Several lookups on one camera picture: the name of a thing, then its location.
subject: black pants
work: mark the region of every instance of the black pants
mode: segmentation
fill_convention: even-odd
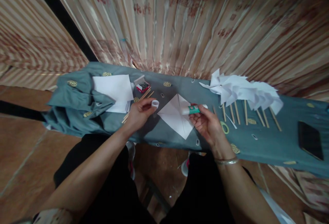
[[[86,160],[108,136],[88,134],[76,144],[56,171],[56,188]],[[104,185],[81,223],[140,222],[155,223],[139,201],[137,188],[127,167],[128,149],[115,161]],[[190,155],[186,185],[161,223],[176,222],[234,223],[213,155]]]

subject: stack of paper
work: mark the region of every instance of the stack of paper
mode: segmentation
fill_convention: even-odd
[[[130,82],[129,75],[93,77],[93,80],[96,91],[115,100],[115,104],[107,112],[129,112],[130,102],[134,99],[134,84]]]
[[[184,139],[188,137],[193,129],[188,115],[180,114],[180,107],[187,107],[191,104],[181,95],[175,95],[159,112],[158,115],[166,122],[175,132]]]

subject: floor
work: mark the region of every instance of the floor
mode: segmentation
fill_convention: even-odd
[[[0,100],[46,111],[51,92],[0,86]],[[33,216],[54,191],[54,172],[79,138],[46,130],[41,122],[0,114],[0,223]],[[187,151],[136,146],[136,185],[140,198],[146,194],[145,176],[157,185],[172,206],[184,188],[186,178],[179,166]],[[305,223],[309,208],[266,165],[242,161],[256,183],[265,189],[296,222]],[[164,217],[155,198],[148,207],[159,222]]]

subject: black phone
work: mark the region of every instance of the black phone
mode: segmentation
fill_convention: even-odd
[[[317,129],[306,124],[305,122],[298,121],[298,142],[299,147],[302,150],[306,151],[318,160],[324,160],[320,133]]]

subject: bracelet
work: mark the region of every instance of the bracelet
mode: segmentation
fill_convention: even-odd
[[[230,160],[215,160],[215,162],[218,165],[232,165],[235,164],[239,161],[239,159],[237,157],[234,157],[233,159]]]

